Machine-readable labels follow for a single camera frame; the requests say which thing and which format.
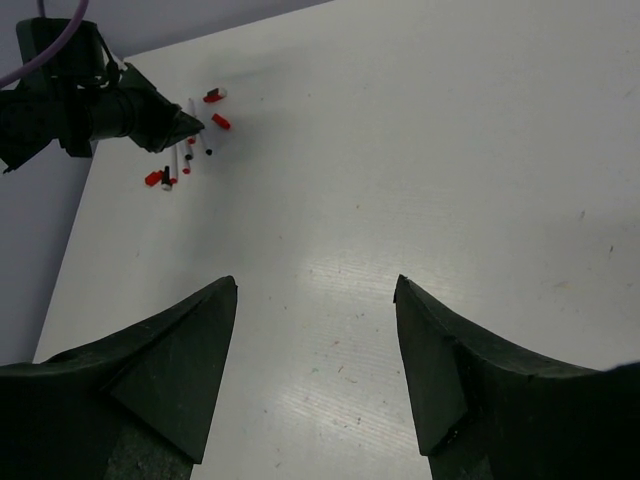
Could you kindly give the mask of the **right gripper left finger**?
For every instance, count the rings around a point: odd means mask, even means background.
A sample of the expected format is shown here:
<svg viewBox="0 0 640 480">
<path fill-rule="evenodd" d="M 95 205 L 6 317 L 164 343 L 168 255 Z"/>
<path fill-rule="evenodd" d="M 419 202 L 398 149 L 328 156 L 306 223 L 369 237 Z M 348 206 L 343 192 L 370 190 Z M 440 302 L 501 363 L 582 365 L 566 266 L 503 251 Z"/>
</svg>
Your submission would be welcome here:
<svg viewBox="0 0 640 480">
<path fill-rule="evenodd" d="M 49 360 L 1 370 L 5 479 L 187 479 L 203 461 L 237 308 L 223 277 Z"/>
</svg>

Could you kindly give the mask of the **black pen cap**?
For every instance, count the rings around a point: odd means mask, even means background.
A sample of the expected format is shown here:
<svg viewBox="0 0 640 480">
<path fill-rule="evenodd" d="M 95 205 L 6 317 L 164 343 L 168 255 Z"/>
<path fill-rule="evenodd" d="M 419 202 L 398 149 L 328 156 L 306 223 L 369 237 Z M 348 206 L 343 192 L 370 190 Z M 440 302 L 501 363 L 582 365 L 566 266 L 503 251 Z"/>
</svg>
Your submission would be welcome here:
<svg viewBox="0 0 640 480">
<path fill-rule="evenodd" d="M 172 180 L 171 180 L 171 171 L 170 171 L 170 167 L 168 165 L 166 165 L 163 169 L 162 172 L 162 179 L 161 179 L 161 188 L 164 191 L 171 191 L 173 187 L 172 184 Z"/>
</svg>

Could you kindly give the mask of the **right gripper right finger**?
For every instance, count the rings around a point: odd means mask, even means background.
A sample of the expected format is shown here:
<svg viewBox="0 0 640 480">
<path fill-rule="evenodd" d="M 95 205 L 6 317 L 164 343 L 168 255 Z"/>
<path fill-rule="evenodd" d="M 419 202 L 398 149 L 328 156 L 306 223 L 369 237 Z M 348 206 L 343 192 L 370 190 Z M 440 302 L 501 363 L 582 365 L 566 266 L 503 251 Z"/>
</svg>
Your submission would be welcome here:
<svg viewBox="0 0 640 480">
<path fill-rule="evenodd" d="M 639 367 L 599 371 L 514 344 L 406 277 L 397 333 L 435 479 L 635 479 Z"/>
</svg>

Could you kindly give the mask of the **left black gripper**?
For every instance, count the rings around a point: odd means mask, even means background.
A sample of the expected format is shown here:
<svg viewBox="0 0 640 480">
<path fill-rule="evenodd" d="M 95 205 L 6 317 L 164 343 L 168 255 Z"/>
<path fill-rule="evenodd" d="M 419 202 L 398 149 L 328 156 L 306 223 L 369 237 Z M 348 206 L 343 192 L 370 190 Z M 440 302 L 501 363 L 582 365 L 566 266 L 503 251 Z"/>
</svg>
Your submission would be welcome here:
<svg viewBox="0 0 640 480">
<path fill-rule="evenodd" d="M 89 157 L 93 142 L 119 137 L 158 153 L 204 128 L 132 64 L 118 64 L 89 21 L 43 66 L 1 93 L 1 160 L 9 170 L 52 141 L 72 157 Z"/>
</svg>

